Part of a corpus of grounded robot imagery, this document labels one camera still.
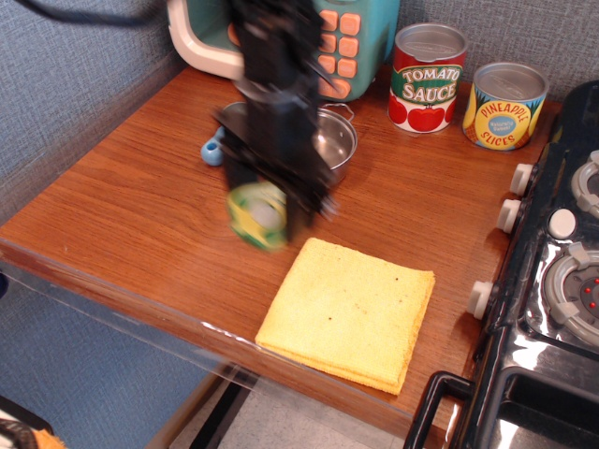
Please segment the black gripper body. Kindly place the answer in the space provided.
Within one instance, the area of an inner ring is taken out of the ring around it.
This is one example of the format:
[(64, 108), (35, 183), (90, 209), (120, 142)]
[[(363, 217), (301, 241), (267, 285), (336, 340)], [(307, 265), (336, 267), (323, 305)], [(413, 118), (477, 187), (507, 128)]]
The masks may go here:
[(334, 175), (313, 142), (318, 102), (315, 89), (264, 102), (246, 96), (241, 110), (221, 109), (214, 118), (225, 128), (225, 156), (285, 194), (308, 196), (315, 213), (329, 218), (336, 214), (338, 203), (330, 193)]

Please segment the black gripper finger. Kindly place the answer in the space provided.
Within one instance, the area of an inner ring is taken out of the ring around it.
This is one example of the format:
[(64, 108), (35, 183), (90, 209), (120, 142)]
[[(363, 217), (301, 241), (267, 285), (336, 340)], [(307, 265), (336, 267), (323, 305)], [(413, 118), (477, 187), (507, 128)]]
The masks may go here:
[(296, 192), (287, 192), (285, 201), (286, 239), (291, 242), (300, 232), (310, 227), (314, 220), (314, 202), (308, 197)]
[(258, 182), (258, 175), (254, 171), (229, 156), (224, 157), (223, 167), (229, 191), (233, 191), (245, 184)]

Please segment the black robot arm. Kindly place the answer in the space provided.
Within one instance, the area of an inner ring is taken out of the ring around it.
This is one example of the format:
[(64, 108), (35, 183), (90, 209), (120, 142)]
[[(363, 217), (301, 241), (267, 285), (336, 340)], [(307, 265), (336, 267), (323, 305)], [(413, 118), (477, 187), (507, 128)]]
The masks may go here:
[(285, 194), (285, 238), (331, 210), (335, 177), (315, 148), (325, 72), (316, 61), (323, 20), (311, 1), (229, 1), (243, 74), (242, 113), (221, 110), (229, 189), (264, 179)]

